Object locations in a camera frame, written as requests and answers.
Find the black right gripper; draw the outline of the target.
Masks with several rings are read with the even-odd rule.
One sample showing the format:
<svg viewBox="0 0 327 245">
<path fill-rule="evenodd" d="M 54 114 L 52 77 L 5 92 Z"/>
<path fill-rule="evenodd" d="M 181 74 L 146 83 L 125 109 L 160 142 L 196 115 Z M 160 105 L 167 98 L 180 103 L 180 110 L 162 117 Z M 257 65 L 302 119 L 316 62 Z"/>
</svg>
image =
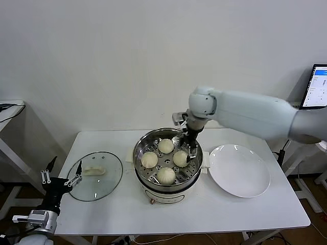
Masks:
<svg viewBox="0 0 327 245">
<path fill-rule="evenodd" d="M 197 136 L 198 131 L 188 128 L 182 129 L 182 134 L 179 136 L 179 146 L 182 147 L 184 143 L 189 146 L 188 155 L 186 157 L 187 163 L 191 162 L 194 158 L 197 157 Z"/>
</svg>

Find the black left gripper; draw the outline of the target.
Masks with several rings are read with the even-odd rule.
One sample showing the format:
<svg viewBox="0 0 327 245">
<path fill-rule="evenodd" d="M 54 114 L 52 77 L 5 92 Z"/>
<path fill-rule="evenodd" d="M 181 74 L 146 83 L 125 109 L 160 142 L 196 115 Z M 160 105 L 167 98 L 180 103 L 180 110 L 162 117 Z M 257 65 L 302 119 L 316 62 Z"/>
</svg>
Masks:
<svg viewBox="0 0 327 245">
<path fill-rule="evenodd" d="M 60 211 L 62 196 L 72 191 L 72 186 L 77 186 L 82 181 L 82 160 L 79 161 L 75 176 L 72 179 L 50 178 L 56 159 L 57 156 L 50 161 L 45 170 L 40 171 L 43 188 L 46 191 L 42 201 L 42 210 Z"/>
</svg>

